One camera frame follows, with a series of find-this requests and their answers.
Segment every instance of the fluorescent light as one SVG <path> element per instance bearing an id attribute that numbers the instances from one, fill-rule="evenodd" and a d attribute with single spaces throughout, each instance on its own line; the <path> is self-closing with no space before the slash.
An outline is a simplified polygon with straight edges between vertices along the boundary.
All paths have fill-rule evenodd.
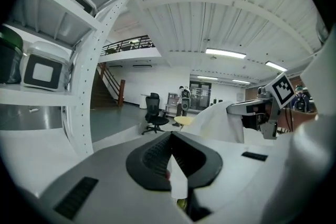
<path id="1" fill-rule="evenodd" d="M 239 82 L 239 83 L 245 83 L 245 84 L 251 84 L 251 82 L 244 81 L 244 80 L 236 80 L 236 79 L 234 79 L 234 80 L 232 80 L 232 81 L 234 81 L 234 82 Z"/>
<path id="2" fill-rule="evenodd" d="M 280 71 L 282 71 L 282 72 L 286 72 L 286 71 L 287 71 L 286 68 L 283 68 L 283 67 L 281 67 L 281 66 L 278 66 L 278 65 L 276 65 L 275 63 L 272 63 L 272 62 L 270 62 L 270 61 L 268 61 L 265 65 L 267 65 L 267 66 L 269 66 L 269 67 L 273 67 L 273 68 L 275 68 L 275 69 L 278 69 L 278 70 L 280 70 Z"/>
<path id="3" fill-rule="evenodd" d="M 206 54 L 216 54 L 216 55 L 236 57 L 236 58 L 240 58 L 240 59 L 244 59 L 246 57 L 246 54 L 240 54 L 238 52 L 229 51 L 229 50 L 206 49 L 205 53 Z"/>
<path id="4" fill-rule="evenodd" d="M 214 79 L 217 80 L 218 78 L 211 78 L 211 77 L 202 77 L 202 76 L 197 76 L 199 79 Z"/>

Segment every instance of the balcony railing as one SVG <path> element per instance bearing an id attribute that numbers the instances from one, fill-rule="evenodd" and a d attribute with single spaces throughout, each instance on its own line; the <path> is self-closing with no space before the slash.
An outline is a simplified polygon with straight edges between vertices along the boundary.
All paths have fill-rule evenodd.
<path id="1" fill-rule="evenodd" d="M 137 50 L 144 48 L 155 48 L 149 36 L 133 37 L 106 45 L 103 47 L 100 56 L 115 54 L 121 51 Z"/>

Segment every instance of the wooden post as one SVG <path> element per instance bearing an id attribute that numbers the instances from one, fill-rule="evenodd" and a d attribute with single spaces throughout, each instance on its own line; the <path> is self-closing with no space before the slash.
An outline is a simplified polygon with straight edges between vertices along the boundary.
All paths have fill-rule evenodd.
<path id="1" fill-rule="evenodd" d="M 103 79 L 103 77 L 104 77 L 105 68 L 106 68 L 106 62 L 104 62 L 104 63 L 101 65 L 101 71 L 100 71 L 100 77 L 101 77 L 101 79 Z"/>
<path id="2" fill-rule="evenodd" d="M 118 107 L 122 107 L 123 105 L 123 98 L 124 98 L 124 88 L 125 88 L 125 80 L 122 79 L 120 81 L 120 89 L 119 89 L 119 96 L 118 96 Z"/>

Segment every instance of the black container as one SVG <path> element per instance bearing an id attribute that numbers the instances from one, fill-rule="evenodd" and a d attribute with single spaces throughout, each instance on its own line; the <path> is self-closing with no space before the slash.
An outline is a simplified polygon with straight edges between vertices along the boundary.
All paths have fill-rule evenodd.
<path id="1" fill-rule="evenodd" d="M 0 26 L 0 83 L 20 83 L 23 40 L 15 31 Z"/>

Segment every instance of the glass door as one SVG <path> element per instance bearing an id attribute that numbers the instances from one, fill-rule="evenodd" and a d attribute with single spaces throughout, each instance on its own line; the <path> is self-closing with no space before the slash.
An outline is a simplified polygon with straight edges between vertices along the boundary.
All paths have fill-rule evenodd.
<path id="1" fill-rule="evenodd" d="M 211 83 L 191 81 L 191 109 L 205 110 L 210 105 Z"/>

